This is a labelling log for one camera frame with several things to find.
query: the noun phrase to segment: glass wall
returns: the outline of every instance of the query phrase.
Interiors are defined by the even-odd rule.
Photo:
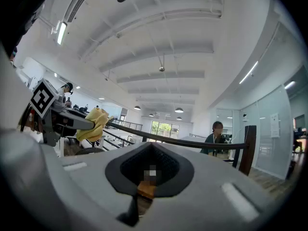
[[[285,179],[292,155],[292,120],[284,87],[258,101],[260,150],[256,167]]]
[[[239,143],[244,143],[245,126],[257,126],[256,149],[252,166],[285,179],[290,165],[291,112],[284,87],[240,111]]]
[[[179,125],[153,121],[151,134],[177,139],[179,135]]]

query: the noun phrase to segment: wall sign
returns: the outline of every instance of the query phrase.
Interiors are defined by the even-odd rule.
[[[278,113],[274,113],[270,115],[270,137],[271,138],[279,138],[279,118]]]

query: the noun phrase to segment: white slot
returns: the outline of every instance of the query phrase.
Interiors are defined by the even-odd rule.
[[[221,188],[227,199],[246,222],[250,222],[259,216],[256,208],[231,183],[225,183]]]

